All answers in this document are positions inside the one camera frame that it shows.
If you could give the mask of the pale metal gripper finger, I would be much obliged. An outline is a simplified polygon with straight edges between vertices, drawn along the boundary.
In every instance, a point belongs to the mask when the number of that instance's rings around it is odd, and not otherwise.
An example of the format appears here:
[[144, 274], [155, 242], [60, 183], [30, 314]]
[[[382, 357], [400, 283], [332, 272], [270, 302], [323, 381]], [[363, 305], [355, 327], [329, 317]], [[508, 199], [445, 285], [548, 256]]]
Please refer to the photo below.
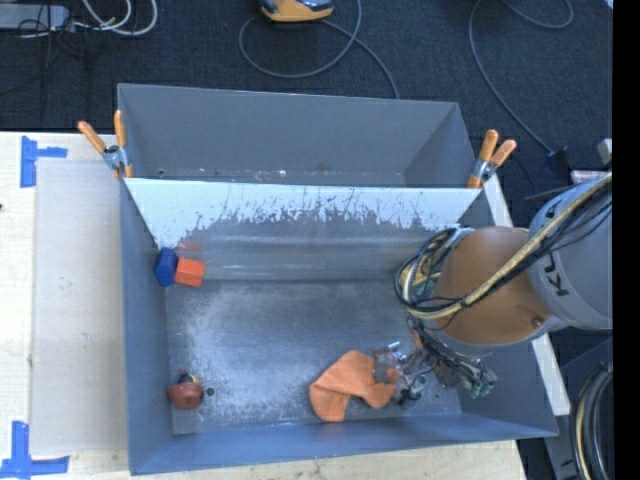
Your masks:
[[400, 374], [397, 364], [377, 361], [373, 367], [373, 376], [377, 383], [397, 384]]
[[375, 348], [372, 356], [376, 364], [400, 364], [402, 353], [398, 341]]

